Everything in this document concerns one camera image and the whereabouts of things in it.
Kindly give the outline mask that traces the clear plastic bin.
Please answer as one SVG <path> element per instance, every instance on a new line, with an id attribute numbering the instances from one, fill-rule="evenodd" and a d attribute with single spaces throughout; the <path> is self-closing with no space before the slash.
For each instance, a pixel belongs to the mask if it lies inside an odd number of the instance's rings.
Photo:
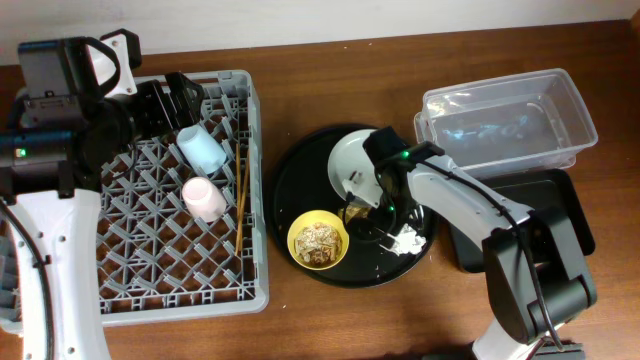
<path id="1" fill-rule="evenodd" d="M 599 137 L 567 71 L 526 72 L 427 91 L 419 143 L 442 148 L 478 178 L 573 166 Z"/>

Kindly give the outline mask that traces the round black tray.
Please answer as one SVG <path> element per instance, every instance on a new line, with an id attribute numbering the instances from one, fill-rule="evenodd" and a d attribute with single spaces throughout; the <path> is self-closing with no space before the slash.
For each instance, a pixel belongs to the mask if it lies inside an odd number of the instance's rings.
<path id="1" fill-rule="evenodd" d="M 417 234 L 426 244 L 417 254 L 396 255 L 376 243 L 353 240 L 336 266 L 321 271 L 298 264 L 287 246 L 287 234 L 296 218 L 307 211 L 337 213 L 344 200 L 330 184 L 327 165 L 334 145 L 347 134 L 369 129 L 347 124 L 318 130 L 292 146 L 272 171 L 265 201 L 266 225 L 276 246 L 289 263 L 307 276 L 343 288 L 366 288 L 391 282 L 410 271 L 430 250 L 438 216 L 424 208 L 418 216 Z"/>

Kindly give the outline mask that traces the yellow bowl with food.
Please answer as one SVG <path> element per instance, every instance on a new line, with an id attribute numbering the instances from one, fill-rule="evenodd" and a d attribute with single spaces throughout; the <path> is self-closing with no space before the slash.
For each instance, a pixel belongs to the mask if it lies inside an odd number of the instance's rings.
<path id="1" fill-rule="evenodd" d="M 340 263 L 350 245 L 343 221 L 325 210 L 308 211 L 297 217 L 287 233 L 287 248 L 302 267 L 322 271 Z"/>

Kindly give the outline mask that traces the wooden chopstick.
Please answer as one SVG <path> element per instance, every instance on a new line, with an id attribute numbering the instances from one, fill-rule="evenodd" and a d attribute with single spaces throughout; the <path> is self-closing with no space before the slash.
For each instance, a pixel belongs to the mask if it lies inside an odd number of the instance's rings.
<path id="1" fill-rule="evenodd" d="M 247 151 L 246 154 L 246 159 L 245 159 L 245 167 L 244 167 L 244 173 L 243 173 L 243 178 L 242 178 L 242 192 L 241 192 L 241 198 L 240 198 L 240 205 L 239 205 L 239 218 L 238 218 L 238 231 L 237 231 L 237 238 L 236 238 L 236 256 L 240 256 L 241 252 L 242 252 L 242 239 L 243 239 L 243 224 L 244 224 L 244 208 L 245 208 L 245 204 L 246 204 L 246 196 L 247 196 L 247 191 L 248 191 L 248 185 L 249 185 L 249 173 L 250 173 L 250 151 Z"/>
<path id="2" fill-rule="evenodd" d="M 239 254 L 239 239 L 240 239 L 240 214 L 241 214 L 241 210 L 240 210 L 240 200 L 241 200 L 241 180 L 242 180 L 242 175 L 241 175 L 241 154 L 240 154 L 240 142 L 239 140 L 236 142 L 236 147 L 235 147 L 235 163 L 236 163 L 236 239 L 235 239 L 235 256 L 237 256 Z"/>

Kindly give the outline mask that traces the white round plate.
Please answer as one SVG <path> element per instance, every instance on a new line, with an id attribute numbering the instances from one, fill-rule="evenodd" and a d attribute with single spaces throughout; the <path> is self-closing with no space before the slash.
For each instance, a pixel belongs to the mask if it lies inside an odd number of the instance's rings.
<path id="1" fill-rule="evenodd" d="M 374 165 L 363 148 L 364 141 L 373 132 L 373 129 L 353 131 L 342 137 L 331 150 L 327 173 L 331 186 L 343 200 L 346 199 L 347 193 L 342 186 L 342 181 L 352 172 L 372 171 L 374 173 Z M 358 206 L 366 206 L 356 198 L 354 203 Z"/>

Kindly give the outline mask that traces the gold snack wrapper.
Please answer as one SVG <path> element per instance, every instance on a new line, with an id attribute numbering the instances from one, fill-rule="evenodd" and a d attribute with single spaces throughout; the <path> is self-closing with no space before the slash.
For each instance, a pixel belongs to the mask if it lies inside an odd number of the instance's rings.
<path id="1" fill-rule="evenodd" d="M 371 207 L 362 207 L 356 205 L 348 205 L 338 211 L 338 216 L 343 220 L 345 224 L 349 223 L 352 219 L 367 218 Z"/>

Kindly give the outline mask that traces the grey plastic dishwasher rack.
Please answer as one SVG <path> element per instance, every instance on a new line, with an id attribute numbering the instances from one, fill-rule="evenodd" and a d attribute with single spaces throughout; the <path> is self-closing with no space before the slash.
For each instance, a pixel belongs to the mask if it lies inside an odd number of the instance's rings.
<path id="1" fill-rule="evenodd" d="M 106 163 L 95 246 L 105 326 L 257 313 L 268 303 L 256 87 L 243 70 L 194 73 L 191 80 L 204 88 L 199 124 L 227 154 L 209 176 L 226 211 L 206 223 L 187 210 L 181 190 L 199 170 L 180 151 L 175 131 L 139 140 Z M 242 178 L 247 151 L 251 157 L 242 252 L 235 256 L 238 140 Z"/>

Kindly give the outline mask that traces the pink cup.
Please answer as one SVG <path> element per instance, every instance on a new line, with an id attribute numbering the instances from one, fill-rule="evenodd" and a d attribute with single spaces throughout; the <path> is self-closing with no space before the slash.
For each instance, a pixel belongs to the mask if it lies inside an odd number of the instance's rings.
<path id="1" fill-rule="evenodd" d="M 182 187 L 182 198 L 194 219 L 211 223 L 222 217 L 227 202 L 222 192 L 207 178 L 194 177 Z"/>

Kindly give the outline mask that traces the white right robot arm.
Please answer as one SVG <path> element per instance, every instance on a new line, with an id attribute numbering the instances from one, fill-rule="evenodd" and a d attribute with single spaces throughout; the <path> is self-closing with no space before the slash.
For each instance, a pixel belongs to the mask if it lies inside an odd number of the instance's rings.
<path id="1" fill-rule="evenodd" d="M 410 146 L 390 128 L 358 130 L 331 152 L 347 201 L 384 211 L 388 221 L 355 218 L 400 242 L 402 227 L 424 207 L 461 231 L 482 253 L 494 318 L 455 359 L 583 359 L 582 345 L 558 329 L 596 303 L 580 232 L 560 208 L 515 202 L 460 169 L 438 146 Z"/>

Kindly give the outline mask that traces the white tissue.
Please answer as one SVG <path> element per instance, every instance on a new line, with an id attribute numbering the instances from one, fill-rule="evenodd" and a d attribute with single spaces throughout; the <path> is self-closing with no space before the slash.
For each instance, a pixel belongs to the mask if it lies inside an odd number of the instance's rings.
<path id="1" fill-rule="evenodd" d="M 379 241 L 379 246 L 397 256 L 418 255 L 426 243 L 425 237 L 418 235 L 409 224 L 405 224 L 397 235 L 387 234 Z"/>

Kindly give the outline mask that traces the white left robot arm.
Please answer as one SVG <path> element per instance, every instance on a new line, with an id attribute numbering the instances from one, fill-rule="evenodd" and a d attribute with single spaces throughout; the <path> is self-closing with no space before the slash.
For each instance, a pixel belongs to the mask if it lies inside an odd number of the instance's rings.
<path id="1" fill-rule="evenodd" d="M 26 83 L 1 134 L 1 212 L 19 271 L 23 355 L 105 359 L 96 243 L 102 168 L 192 126 L 205 92 L 179 72 L 136 82 L 138 37 L 25 42 Z"/>

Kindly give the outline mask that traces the black rectangular tray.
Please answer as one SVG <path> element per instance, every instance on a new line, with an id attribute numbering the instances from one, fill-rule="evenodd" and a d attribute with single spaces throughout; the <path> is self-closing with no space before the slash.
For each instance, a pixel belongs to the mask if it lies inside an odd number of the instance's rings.
<path id="1" fill-rule="evenodd" d="M 497 193 L 534 210 L 549 207 L 562 209 L 572 226 L 585 256 L 596 248 L 594 237 L 580 204 L 570 176 L 561 169 L 510 174 L 483 179 L 482 183 Z M 483 255 L 475 244 L 452 224 L 449 225 L 451 241 L 459 268 L 467 273 L 484 271 Z"/>

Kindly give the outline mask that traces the light blue cup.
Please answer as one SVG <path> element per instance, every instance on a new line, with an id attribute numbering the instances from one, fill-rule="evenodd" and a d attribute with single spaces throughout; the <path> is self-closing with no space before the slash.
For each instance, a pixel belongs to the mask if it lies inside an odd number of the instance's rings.
<path id="1" fill-rule="evenodd" d="M 176 141 L 190 165 L 205 174 L 216 172 L 227 160 L 223 147 L 200 125 L 182 129 Z"/>

